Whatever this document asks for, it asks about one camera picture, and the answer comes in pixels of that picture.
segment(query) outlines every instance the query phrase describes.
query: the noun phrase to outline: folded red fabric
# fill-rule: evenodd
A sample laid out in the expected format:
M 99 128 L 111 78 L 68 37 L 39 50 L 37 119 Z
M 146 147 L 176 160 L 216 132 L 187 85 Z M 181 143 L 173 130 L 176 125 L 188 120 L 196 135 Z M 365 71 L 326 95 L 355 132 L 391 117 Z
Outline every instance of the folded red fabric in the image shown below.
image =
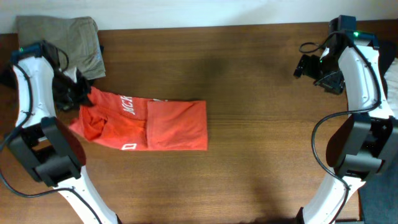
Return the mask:
M 70 129 L 120 150 L 207 150 L 205 101 L 160 101 L 91 87 L 92 107 L 81 106 Z

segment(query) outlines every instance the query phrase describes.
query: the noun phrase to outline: wooden table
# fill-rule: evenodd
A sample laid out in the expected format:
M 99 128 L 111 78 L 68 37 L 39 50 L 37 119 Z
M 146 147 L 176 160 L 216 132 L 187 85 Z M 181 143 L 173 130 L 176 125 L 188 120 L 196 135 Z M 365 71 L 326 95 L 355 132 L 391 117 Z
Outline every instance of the wooden table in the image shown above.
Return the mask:
M 398 43 L 397 21 L 360 22 L 361 30 Z M 239 223 L 292 218 L 309 202 L 325 172 L 310 149 L 324 115 L 346 109 L 345 95 L 327 94 L 293 71 L 302 42 L 321 42 L 327 23 L 187 29 L 109 30 L 104 91 L 128 96 L 207 101 L 206 152 L 123 152 L 81 139 L 88 173 L 124 223 Z M 17 48 L 0 36 L 0 59 Z M 0 87 L 0 133 L 16 118 L 17 95 Z M 66 124 L 77 112 L 59 113 Z M 345 118 L 326 122 L 317 135 L 321 158 Z M 8 150 L 1 169 L 23 192 L 45 190 Z M 59 195 L 25 199 L 0 186 L 0 223 L 79 223 Z M 358 196 L 340 218 L 359 217 Z

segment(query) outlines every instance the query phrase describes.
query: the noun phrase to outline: dark blue fabric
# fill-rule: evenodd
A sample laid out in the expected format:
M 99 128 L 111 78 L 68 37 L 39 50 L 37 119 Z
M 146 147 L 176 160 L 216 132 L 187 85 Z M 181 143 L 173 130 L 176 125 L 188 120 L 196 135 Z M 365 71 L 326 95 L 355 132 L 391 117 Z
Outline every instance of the dark blue fabric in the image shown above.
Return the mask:
M 359 190 L 365 224 L 398 223 L 398 154 L 381 175 L 375 175 Z

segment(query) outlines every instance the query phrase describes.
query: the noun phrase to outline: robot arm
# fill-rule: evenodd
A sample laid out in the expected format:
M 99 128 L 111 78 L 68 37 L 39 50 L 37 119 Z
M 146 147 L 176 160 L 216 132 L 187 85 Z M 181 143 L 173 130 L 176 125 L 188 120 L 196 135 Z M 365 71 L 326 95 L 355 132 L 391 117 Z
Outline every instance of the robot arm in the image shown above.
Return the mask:
M 24 121 L 22 129 L 8 144 L 11 152 L 34 180 L 54 189 L 73 189 L 79 196 L 66 190 L 59 193 L 83 223 L 121 223 L 91 183 L 79 141 L 55 116 L 54 102 L 61 110 L 90 104 L 86 97 L 90 86 L 86 80 L 77 69 L 57 70 L 57 49 L 46 42 L 14 52 L 11 61 L 19 90 L 16 126 Z M 51 145 L 33 149 L 44 141 Z
M 355 17 L 340 16 L 331 21 L 329 33 L 336 31 L 343 32 L 344 38 L 353 38 L 352 42 L 370 62 L 376 79 L 357 50 L 341 36 L 330 39 L 321 57 L 303 55 L 295 76 L 308 75 L 316 79 L 316 84 L 336 94 L 342 93 L 345 85 L 350 111 L 371 108 L 380 94 L 380 106 L 367 113 L 351 114 L 328 143 L 327 163 L 332 173 L 349 185 L 349 199 L 391 163 L 397 152 L 398 122 L 382 89 L 376 37 L 356 31 Z M 300 209 L 296 222 L 334 223 L 345 194 L 342 182 L 327 174 L 314 198 Z

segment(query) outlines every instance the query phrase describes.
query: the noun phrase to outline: white wall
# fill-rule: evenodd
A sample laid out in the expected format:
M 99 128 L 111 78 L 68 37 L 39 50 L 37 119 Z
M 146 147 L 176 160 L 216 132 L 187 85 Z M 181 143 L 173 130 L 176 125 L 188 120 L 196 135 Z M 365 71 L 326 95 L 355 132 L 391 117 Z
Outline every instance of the white wall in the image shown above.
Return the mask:
M 228 26 L 398 18 L 398 0 L 0 0 L 0 33 L 16 15 L 91 16 L 99 29 Z

